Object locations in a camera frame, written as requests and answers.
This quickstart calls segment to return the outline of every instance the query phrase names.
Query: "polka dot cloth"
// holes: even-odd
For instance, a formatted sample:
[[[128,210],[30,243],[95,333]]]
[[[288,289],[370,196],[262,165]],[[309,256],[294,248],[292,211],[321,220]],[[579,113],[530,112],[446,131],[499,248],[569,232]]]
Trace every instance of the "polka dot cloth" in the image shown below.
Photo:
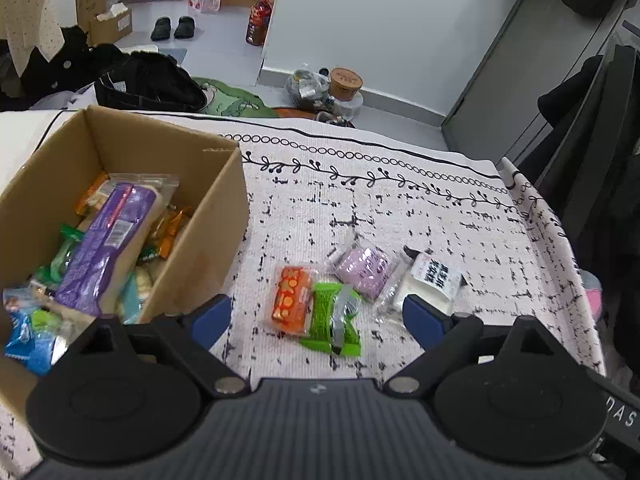
[[[0,0],[0,39],[7,40],[18,75],[34,47],[51,61],[65,43],[52,0]]]

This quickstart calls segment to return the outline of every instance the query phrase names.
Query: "metal screw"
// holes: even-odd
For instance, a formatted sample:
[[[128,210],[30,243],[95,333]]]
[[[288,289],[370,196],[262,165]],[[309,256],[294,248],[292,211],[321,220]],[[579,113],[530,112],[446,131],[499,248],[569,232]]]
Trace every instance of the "metal screw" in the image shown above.
[[[389,381],[389,387],[397,394],[412,394],[420,388],[420,381],[413,377],[394,377]]]
[[[236,394],[244,390],[244,381],[240,377],[222,377],[213,386],[219,394]]]

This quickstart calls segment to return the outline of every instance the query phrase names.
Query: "red bottle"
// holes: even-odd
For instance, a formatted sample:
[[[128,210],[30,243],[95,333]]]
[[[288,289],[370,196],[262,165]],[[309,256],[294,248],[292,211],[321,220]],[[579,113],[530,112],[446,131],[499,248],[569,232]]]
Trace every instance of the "red bottle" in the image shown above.
[[[271,19],[271,4],[269,0],[260,0],[249,14],[249,25],[246,28],[246,42],[255,46],[264,45]]]

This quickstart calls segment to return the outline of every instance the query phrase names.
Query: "slipper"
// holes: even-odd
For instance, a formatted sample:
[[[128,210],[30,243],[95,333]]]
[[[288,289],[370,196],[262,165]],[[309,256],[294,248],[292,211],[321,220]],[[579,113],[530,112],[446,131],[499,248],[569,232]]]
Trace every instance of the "slipper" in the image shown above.
[[[174,38],[176,40],[186,40],[193,38],[193,33],[196,30],[196,22],[193,21],[191,16],[181,16],[178,20],[178,26],[175,28]]]
[[[171,18],[163,16],[156,20],[156,26],[151,33],[151,41],[168,40],[171,37]]]

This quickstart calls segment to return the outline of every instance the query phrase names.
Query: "cardboard box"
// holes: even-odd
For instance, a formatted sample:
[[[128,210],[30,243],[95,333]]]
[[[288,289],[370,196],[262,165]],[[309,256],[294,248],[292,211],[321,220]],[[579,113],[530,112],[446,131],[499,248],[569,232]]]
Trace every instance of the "cardboard box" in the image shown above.
[[[101,21],[94,18],[91,20],[91,43],[94,46],[101,43],[115,43],[132,30],[131,9],[108,20]]]
[[[37,150],[0,196],[0,289],[50,263],[60,224],[76,225],[78,197],[101,170],[180,177],[172,202],[192,206],[140,322],[190,312],[220,291],[248,224],[242,156],[235,142],[130,112],[91,106]],[[11,322],[0,308],[0,344]],[[22,421],[37,378],[0,356],[0,402]]]
[[[91,45],[91,20],[107,10],[107,0],[76,0],[78,26],[89,33],[87,43]]]

